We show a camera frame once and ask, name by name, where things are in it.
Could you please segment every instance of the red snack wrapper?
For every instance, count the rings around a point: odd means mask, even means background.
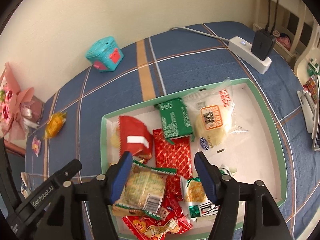
[[[171,145],[163,136],[162,129],[153,130],[155,140],[156,166],[158,168],[176,168],[176,176],[168,176],[167,191],[172,192],[178,201],[183,200],[180,176],[192,178],[192,164],[189,137],[172,139]]]
[[[182,234],[192,228],[172,194],[164,197],[161,221],[149,217],[125,216],[122,218],[139,240],[164,240],[166,233]]]
[[[146,161],[152,158],[153,138],[145,124],[132,116],[119,117],[120,156],[125,151]]]

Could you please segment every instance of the white label on red wrapper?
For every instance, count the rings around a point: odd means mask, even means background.
[[[149,149],[149,142],[143,136],[127,136],[127,143],[142,143],[146,148]]]

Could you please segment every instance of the snack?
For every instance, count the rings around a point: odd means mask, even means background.
[[[195,122],[196,136],[205,138],[210,148],[220,144],[231,132],[231,128],[231,114],[224,106],[201,108]]]
[[[112,214],[118,217],[125,217],[125,216],[139,216],[142,217],[145,213],[142,210],[137,209],[126,209],[122,207],[117,207],[116,205],[112,206]]]
[[[39,155],[40,152],[40,148],[41,148],[41,141],[38,140],[37,136],[35,135],[33,140],[32,140],[32,144],[31,144],[31,148],[32,151],[34,152],[35,155]]]
[[[162,129],[153,130],[153,137],[155,140],[156,166],[177,169],[176,176],[167,178],[166,190],[172,192],[178,201],[182,201],[180,176],[185,179],[192,178],[190,139],[189,137],[173,139],[174,144],[172,145],[164,138]]]
[[[151,168],[134,160],[116,206],[143,210],[148,216],[160,220],[158,210],[164,197],[167,176],[176,173],[176,169]]]
[[[57,135],[66,122],[67,113],[55,113],[51,115],[47,126],[45,127],[44,139],[50,139]]]
[[[214,89],[189,94],[183,101],[199,140],[199,150],[211,151],[236,128],[229,78]]]
[[[30,176],[26,172],[21,172],[21,193],[22,195],[27,198],[32,190],[31,190],[31,183],[30,183]]]
[[[160,110],[162,129],[167,139],[192,134],[192,126],[186,106],[181,98],[176,98],[157,106]]]
[[[192,228],[172,194],[164,197],[160,212],[161,221],[138,216],[125,216],[122,220],[139,240],[163,240],[166,233],[182,234]]]
[[[191,218],[210,216],[218,213],[219,206],[214,205],[207,199],[199,177],[188,180],[181,177],[181,187]]]
[[[120,129],[118,126],[111,135],[110,142],[114,148],[120,148]]]
[[[120,129],[120,156],[131,152],[146,162],[152,158],[153,137],[143,122],[132,116],[119,117]]]

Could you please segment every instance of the orange label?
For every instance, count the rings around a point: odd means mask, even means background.
[[[223,125],[220,109],[217,105],[203,107],[200,113],[206,130],[219,128]]]

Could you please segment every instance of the bread roll in plastic bag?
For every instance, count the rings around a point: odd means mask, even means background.
[[[230,78],[218,87],[201,90],[183,98],[200,150],[222,143],[236,128],[235,104]]]

